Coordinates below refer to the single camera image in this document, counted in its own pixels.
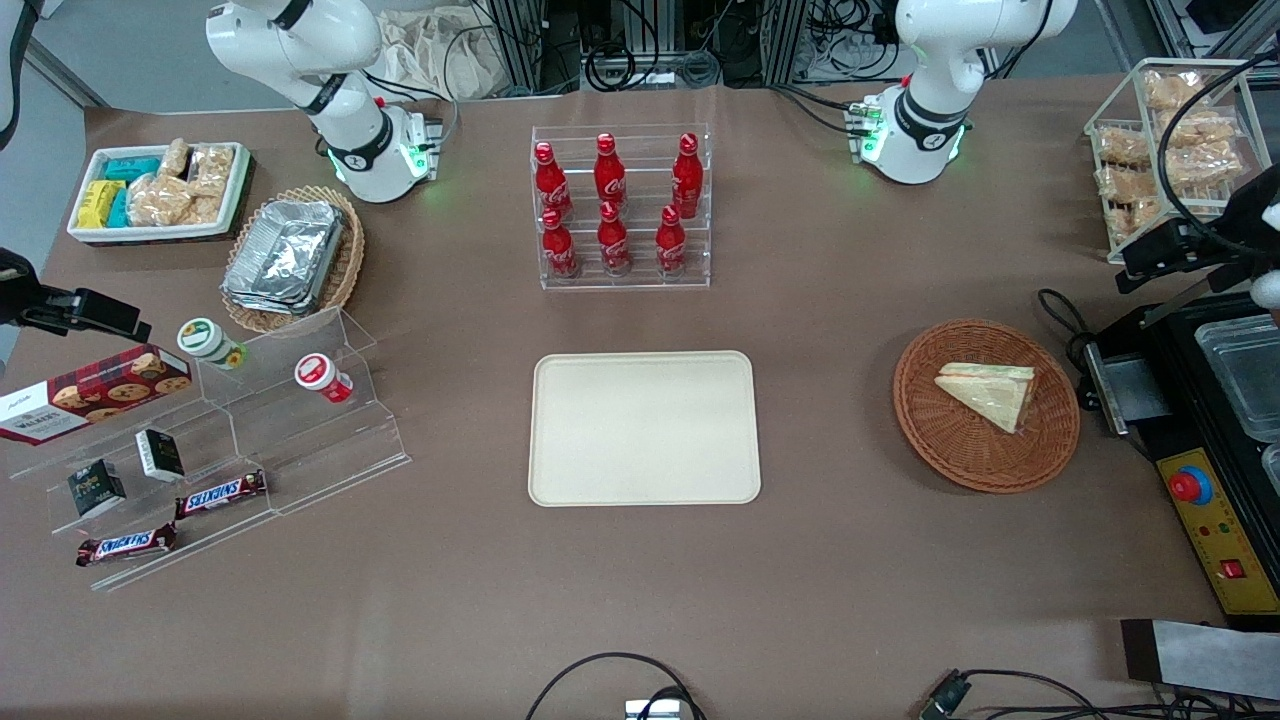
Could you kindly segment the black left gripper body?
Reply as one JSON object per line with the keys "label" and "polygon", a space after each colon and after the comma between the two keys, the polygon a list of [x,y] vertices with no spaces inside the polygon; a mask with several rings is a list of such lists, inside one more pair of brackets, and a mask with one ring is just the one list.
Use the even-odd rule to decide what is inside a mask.
{"label": "black left gripper body", "polygon": [[1277,265],[1279,164],[1262,170],[1235,190],[1222,215],[1213,222],[1222,243],[1230,242]]}

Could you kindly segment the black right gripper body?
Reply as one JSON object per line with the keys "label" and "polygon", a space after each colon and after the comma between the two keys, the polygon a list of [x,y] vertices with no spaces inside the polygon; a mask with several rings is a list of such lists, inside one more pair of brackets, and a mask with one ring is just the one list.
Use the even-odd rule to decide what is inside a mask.
{"label": "black right gripper body", "polygon": [[29,325],[28,313],[44,306],[44,290],[33,265],[19,254],[1,249],[1,323]]}

